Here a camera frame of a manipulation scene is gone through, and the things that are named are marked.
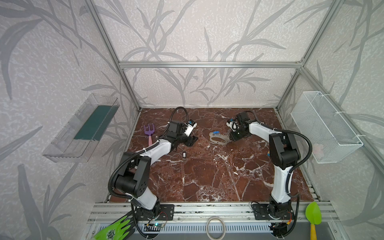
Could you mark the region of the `steel perforated key holder plate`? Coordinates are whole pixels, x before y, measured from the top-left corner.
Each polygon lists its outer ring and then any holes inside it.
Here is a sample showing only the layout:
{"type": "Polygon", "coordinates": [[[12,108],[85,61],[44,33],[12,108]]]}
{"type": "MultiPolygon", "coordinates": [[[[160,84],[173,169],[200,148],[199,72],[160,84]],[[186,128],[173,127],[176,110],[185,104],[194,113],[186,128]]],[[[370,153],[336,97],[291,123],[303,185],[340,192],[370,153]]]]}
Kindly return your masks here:
{"type": "Polygon", "coordinates": [[[214,135],[212,132],[209,134],[210,136],[210,142],[216,145],[226,145],[228,144],[231,140],[229,136],[223,135],[221,133],[214,135]]]}

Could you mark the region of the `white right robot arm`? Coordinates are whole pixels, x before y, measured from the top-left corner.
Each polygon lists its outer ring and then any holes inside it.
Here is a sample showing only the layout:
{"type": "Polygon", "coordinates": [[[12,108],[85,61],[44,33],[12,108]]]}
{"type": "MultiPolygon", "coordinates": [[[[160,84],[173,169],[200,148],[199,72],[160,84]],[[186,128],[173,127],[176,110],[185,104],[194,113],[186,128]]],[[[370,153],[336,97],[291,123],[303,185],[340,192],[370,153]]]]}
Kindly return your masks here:
{"type": "Polygon", "coordinates": [[[294,134],[269,127],[257,119],[251,120],[247,112],[227,120],[227,126],[231,129],[230,140],[233,142],[255,135],[269,143],[275,175],[268,214],[273,219],[281,218],[290,210],[293,168],[301,158],[294,134]]]}

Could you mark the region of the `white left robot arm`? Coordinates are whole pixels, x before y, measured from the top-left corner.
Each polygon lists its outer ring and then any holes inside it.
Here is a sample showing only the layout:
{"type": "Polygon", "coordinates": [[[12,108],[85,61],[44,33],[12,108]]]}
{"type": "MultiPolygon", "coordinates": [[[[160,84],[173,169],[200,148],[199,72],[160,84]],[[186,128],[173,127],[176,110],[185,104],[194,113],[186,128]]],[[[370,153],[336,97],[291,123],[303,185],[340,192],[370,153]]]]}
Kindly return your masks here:
{"type": "Polygon", "coordinates": [[[161,157],[176,150],[178,145],[193,146],[198,137],[192,132],[197,123],[171,121],[164,135],[147,148],[134,153],[124,153],[119,166],[108,182],[108,191],[118,198],[130,199],[137,208],[149,211],[157,208],[158,198],[148,188],[151,165],[161,157]]]}

